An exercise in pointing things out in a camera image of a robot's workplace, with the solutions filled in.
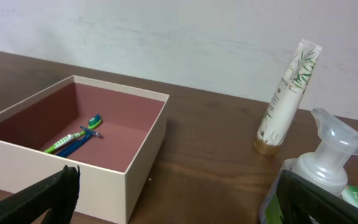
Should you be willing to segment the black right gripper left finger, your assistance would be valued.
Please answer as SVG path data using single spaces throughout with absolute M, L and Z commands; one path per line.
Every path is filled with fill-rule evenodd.
M 64 166 L 57 173 L 0 201 L 0 223 L 69 224 L 80 192 L 80 168 Z

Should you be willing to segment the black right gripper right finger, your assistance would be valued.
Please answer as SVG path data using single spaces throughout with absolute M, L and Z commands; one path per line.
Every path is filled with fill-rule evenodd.
M 275 223 L 358 224 L 358 208 L 290 170 L 280 173 Z

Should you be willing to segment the clear foam pump bottle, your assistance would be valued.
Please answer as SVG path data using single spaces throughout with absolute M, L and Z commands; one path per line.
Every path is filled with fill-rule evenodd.
M 275 223 L 275 192 L 283 170 L 290 170 L 342 199 L 340 194 L 348 183 L 344 165 L 351 156 L 358 156 L 358 132 L 322 108 L 314 108 L 311 114 L 316 121 L 321 142 L 314 152 L 304 153 L 282 163 L 260 206 L 261 223 Z

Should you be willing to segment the blue disposable razor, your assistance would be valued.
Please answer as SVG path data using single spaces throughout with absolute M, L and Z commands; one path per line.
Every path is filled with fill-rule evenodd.
M 102 138 L 99 132 L 94 131 L 90 128 L 86 128 L 84 126 L 80 126 L 80 128 L 85 132 L 85 136 L 79 140 L 75 140 L 74 142 L 70 143 L 66 148 L 58 151 L 56 156 L 60 157 L 68 157 L 70 154 L 75 152 L 79 149 L 82 145 L 84 145 L 87 141 L 89 141 L 92 137 Z

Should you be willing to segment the green white toothbrush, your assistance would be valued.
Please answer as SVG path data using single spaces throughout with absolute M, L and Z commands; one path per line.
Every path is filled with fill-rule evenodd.
M 86 133 L 86 130 L 94 130 L 96 129 L 101 123 L 102 123 L 102 118 L 99 114 L 97 114 L 96 116 L 94 116 L 93 118 L 91 118 L 88 121 L 88 127 L 84 127 L 81 126 L 80 128 L 82 129 L 82 131 L 78 132 L 78 133 L 73 133 L 73 134 L 68 134 L 67 136 L 61 138 L 60 140 L 58 140 L 56 143 L 54 143 L 52 146 L 50 146 L 49 148 L 47 148 L 46 150 L 44 150 L 45 153 L 53 153 L 55 151 L 57 151 L 58 149 L 61 149 L 63 146 L 65 146 L 66 144 L 79 139 L 80 137 L 84 136 Z

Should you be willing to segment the white lotion tube with leaves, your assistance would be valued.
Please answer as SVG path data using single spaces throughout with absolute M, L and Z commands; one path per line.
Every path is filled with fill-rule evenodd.
M 322 46 L 302 39 L 272 96 L 254 139 L 261 154 L 274 156 L 283 144 L 310 82 Z

